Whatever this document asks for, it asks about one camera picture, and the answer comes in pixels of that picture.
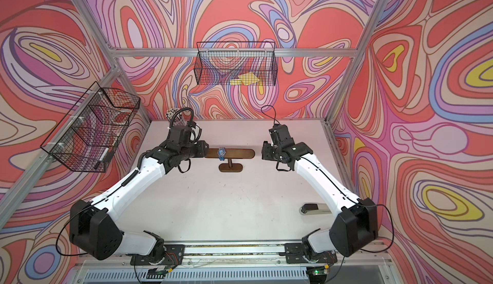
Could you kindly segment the black sport wrist watch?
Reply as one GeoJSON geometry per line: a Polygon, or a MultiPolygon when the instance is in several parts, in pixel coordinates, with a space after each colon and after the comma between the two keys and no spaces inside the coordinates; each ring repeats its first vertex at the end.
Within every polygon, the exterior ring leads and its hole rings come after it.
{"type": "Polygon", "coordinates": [[[279,158],[276,161],[276,170],[278,172],[291,172],[293,168],[291,167],[290,159],[279,158]]]}

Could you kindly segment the blue transparent wrist watch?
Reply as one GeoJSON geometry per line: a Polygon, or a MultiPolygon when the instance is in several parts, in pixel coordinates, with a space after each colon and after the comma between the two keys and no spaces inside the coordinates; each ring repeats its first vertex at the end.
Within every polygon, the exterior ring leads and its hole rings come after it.
{"type": "Polygon", "coordinates": [[[218,149],[218,159],[221,161],[225,160],[225,155],[226,155],[226,149],[225,148],[219,148],[218,149]]]}

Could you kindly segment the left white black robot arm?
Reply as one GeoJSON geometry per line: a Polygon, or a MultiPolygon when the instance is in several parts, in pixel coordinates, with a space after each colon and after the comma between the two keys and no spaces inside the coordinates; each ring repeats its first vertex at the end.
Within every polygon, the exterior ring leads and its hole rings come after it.
{"type": "Polygon", "coordinates": [[[79,200],[70,209],[69,241],[82,251],[105,260],[113,255],[137,255],[151,265],[162,264],[167,257],[163,238],[150,231],[123,231],[118,219],[150,185],[181,163],[204,158],[209,145],[201,139],[195,122],[173,125],[167,138],[143,152],[136,167],[114,186],[90,201],[79,200]]]}

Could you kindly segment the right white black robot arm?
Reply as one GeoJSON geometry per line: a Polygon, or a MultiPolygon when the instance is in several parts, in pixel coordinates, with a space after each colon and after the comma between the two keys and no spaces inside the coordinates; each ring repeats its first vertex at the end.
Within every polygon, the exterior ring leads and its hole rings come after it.
{"type": "Polygon", "coordinates": [[[262,159],[287,164],[289,172],[296,172],[315,189],[334,217],[330,228],[302,238],[306,256],[337,251],[350,257],[378,238],[377,205],[371,199],[360,199],[341,184],[309,146],[294,141],[286,125],[276,123],[269,133],[272,142],[263,142],[262,159]]]}

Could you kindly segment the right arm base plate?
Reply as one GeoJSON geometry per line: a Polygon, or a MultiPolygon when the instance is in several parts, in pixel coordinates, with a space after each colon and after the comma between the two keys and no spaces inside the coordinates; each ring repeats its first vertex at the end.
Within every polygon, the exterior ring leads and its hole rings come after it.
{"type": "Polygon", "coordinates": [[[308,245],[299,243],[286,243],[284,245],[285,251],[283,253],[288,264],[302,264],[302,263],[323,263],[329,266],[338,262],[338,258],[335,252],[325,251],[322,253],[316,253],[308,245]]]}

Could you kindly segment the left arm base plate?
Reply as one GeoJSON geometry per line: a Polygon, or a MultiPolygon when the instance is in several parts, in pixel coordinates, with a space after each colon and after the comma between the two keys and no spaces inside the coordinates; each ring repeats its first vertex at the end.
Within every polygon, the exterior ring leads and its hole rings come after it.
{"type": "Polygon", "coordinates": [[[130,264],[132,266],[168,266],[177,267],[182,264],[184,258],[185,245],[183,244],[164,244],[158,245],[150,254],[143,256],[135,254],[132,256],[130,264]]]}

